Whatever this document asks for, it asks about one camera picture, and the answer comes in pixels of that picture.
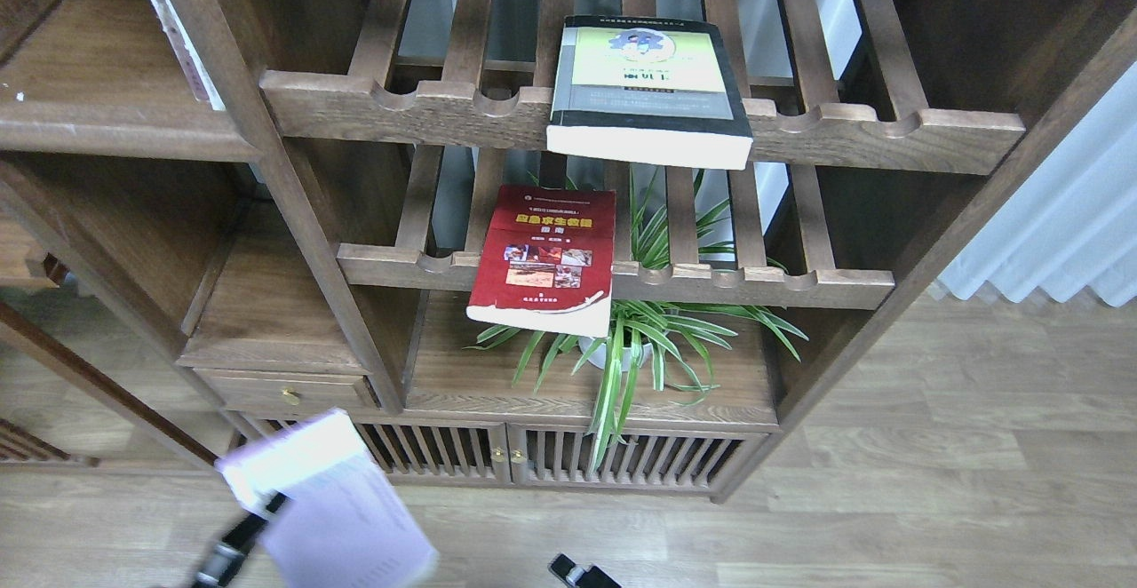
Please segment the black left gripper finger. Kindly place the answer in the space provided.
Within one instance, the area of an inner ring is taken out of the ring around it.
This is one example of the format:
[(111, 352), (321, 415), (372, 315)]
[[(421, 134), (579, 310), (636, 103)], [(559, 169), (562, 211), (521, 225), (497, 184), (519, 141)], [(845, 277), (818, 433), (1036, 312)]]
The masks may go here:
[(227, 587), (232, 583), (258, 537), (288, 502), (284, 492), (276, 492), (259, 510), (244, 511), (244, 516), (211, 544), (188, 587)]

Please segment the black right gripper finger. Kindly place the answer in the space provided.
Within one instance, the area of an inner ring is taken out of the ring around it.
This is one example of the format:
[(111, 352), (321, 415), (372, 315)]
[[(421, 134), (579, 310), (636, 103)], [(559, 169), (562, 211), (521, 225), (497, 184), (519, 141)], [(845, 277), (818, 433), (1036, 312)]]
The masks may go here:
[(579, 587), (579, 588), (621, 588), (622, 585), (617, 580), (613, 579), (612, 575), (606, 573), (598, 565), (584, 565), (576, 564), (573, 560), (570, 560), (565, 554), (558, 554), (555, 560), (551, 560), (551, 564), (548, 565), (548, 570), (551, 571), (553, 575), (556, 575), (561, 583), (565, 587)]

